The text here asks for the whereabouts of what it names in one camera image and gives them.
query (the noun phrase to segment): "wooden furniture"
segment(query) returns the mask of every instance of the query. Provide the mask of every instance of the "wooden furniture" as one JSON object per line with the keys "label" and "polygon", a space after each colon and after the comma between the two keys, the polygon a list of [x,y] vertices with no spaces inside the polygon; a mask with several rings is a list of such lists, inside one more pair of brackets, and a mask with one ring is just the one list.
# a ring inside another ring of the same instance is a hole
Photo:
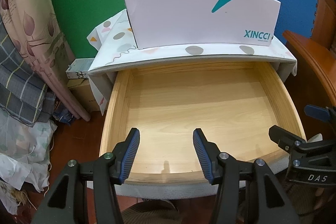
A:
{"label": "wooden furniture", "polygon": [[286,47],[297,58],[297,75],[290,75],[285,86],[298,110],[307,139],[322,133],[334,138],[328,124],[307,117],[303,108],[307,104],[336,106],[336,60],[330,51],[312,39],[285,31]]}
{"label": "wooden furniture", "polygon": [[331,48],[336,32],[336,2],[318,0],[311,39],[321,46]]}
{"label": "wooden furniture", "polygon": [[274,124],[305,138],[294,104],[268,62],[197,62],[119,71],[100,155],[140,130],[127,183],[206,181],[192,134],[202,128],[238,160],[277,160],[285,152],[268,137]]}

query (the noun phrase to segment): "plaid fabric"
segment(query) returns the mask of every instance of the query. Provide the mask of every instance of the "plaid fabric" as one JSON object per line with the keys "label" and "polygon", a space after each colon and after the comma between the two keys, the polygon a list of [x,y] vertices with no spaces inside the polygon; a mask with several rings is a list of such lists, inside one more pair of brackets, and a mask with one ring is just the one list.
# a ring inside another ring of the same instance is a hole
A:
{"label": "plaid fabric", "polygon": [[47,122],[55,94],[23,60],[0,18],[0,107],[20,122]]}

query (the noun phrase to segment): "xincci logo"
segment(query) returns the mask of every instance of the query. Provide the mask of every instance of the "xincci logo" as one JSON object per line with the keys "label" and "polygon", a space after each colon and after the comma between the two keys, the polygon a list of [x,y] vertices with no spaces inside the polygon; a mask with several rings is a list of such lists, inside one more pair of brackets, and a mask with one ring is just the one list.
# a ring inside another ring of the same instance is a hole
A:
{"label": "xincci logo", "polygon": [[269,37],[270,37],[270,33],[268,32],[256,32],[256,31],[248,31],[245,30],[245,35],[244,37],[248,37],[248,38],[257,38],[258,40],[265,40],[268,41]]}

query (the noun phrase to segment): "cardboard box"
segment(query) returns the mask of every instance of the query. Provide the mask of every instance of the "cardboard box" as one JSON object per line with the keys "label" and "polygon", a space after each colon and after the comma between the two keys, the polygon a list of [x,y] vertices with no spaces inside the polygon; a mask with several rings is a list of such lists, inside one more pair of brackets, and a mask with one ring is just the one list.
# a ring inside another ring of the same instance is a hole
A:
{"label": "cardboard box", "polygon": [[68,88],[88,112],[100,111],[88,79],[70,79]]}
{"label": "cardboard box", "polygon": [[88,78],[89,70],[94,58],[78,58],[75,59],[66,70],[68,79]]}
{"label": "cardboard box", "polygon": [[139,49],[194,43],[269,46],[278,0],[125,0]]}

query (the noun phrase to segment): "gray polka dot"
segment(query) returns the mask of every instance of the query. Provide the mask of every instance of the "gray polka dot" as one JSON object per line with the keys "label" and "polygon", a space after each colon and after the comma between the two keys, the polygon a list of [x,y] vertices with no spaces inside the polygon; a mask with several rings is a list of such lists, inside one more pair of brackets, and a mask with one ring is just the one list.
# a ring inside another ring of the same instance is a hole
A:
{"label": "gray polka dot", "polygon": [[125,35],[124,32],[119,32],[119,33],[117,33],[117,34],[113,37],[113,39],[114,39],[114,40],[120,39],[120,38],[122,38],[124,35]]}
{"label": "gray polka dot", "polygon": [[126,52],[126,51],[128,51],[132,48],[133,48],[133,46],[131,44],[127,43],[127,44],[122,44],[121,46],[119,46],[117,48],[117,51],[118,52]]}
{"label": "gray polka dot", "polygon": [[254,49],[249,46],[239,46],[239,48],[246,54],[253,55]]}
{"label": "gray polka dot", "polygon": [[104,24],[103,24],[103,26],[105,28],[108,27],[108,26],[110,26],[110,25],[111,25],[111,22],[109,22],[109,21],[105,21]]}
{"label": "gray polka dot", "polygon": [[198,46],[189,46],[185,48],[185,51],[191,55],[200,55],[204,50]]}

